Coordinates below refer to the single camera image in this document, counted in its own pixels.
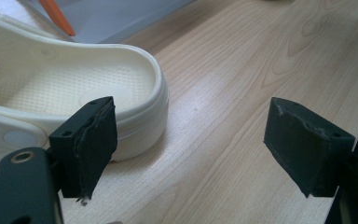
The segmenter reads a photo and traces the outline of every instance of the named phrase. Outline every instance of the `orange object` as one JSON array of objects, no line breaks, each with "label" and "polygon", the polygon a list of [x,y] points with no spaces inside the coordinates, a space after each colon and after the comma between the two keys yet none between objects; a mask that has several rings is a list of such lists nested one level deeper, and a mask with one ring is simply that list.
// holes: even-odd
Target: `orange object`
[{"label": "orange object", "polygon": [[39,0],[39,3],[46,10],[48,16],[57,26],[64,30],[68,35],[75,35],[74,29],[72,29],[71,24],[69,24],[68,20],[62,14],[60,8],[54,0]]}]

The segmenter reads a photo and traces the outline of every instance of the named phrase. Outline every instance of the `gray surface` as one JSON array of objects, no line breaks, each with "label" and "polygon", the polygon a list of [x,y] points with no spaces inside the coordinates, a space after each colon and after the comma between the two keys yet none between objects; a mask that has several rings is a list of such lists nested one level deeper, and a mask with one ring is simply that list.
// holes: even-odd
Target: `gray surface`
[{"label": "gray surface", "polygon": [[38,0],[20,0],[68,40],[118,43],[195,0],[56,0],[75,30],[69,36],[48,17]]}]

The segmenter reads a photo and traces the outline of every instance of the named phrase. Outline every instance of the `tabletop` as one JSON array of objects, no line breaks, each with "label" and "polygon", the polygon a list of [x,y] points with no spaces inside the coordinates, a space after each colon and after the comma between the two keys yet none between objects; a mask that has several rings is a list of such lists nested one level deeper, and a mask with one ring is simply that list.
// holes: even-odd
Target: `tabletop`
[{"label": "tabletop", "polygon": [[[56,34],[17,1],[0,13]],[[111,162],[65,223],[324,223],[263,144],[271,97],[358,137],[358,0],[198,0],[122,43],[153,54],[170,88],[165,132]]]}]

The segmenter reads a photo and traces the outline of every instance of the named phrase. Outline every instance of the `light brown wooden surface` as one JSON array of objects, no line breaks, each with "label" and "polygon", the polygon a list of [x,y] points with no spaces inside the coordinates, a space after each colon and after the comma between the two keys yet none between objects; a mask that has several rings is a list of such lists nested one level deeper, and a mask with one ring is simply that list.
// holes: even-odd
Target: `light brown wooden surface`
[{"label": "light brown wooden surface", "polygon": [[[16,1],[0,13],[52,31]],[[324,223],[332,199],[306,199],[263,136],[272,96],[358,136],[358,0],[198,0],[123,43],[158,59],[168,125],[87,206],[63,199],[66,223]]]}]

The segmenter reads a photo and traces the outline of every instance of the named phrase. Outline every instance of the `orange stick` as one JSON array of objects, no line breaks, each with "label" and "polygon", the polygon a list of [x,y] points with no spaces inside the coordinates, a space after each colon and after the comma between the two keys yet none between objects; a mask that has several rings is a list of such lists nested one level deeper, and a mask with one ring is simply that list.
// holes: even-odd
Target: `orange stick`
[{"label": "orange stick", "polygon": [[72,29],[71,24],[69,24],[68,20],[62,14],[60,8],[54,0],[39,0],[39,3],[48,13],[48,16],[51,20],[64,32],[66,32],[70,36],[75,35],[75,31]]}]

